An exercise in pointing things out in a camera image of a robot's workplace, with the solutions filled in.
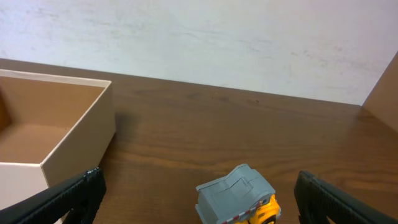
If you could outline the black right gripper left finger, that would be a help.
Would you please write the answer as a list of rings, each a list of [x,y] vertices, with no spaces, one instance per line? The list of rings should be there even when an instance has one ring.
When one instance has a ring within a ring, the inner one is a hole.
[[[100,168],[88,170],[1,210],[1,224],[91,224],[106,193]]]

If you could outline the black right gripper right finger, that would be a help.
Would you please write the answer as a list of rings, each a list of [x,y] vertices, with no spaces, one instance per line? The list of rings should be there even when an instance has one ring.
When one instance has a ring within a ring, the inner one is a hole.
[[[294,196],[301,224],[397,224],[396,219],[305,170],[298,173]]]

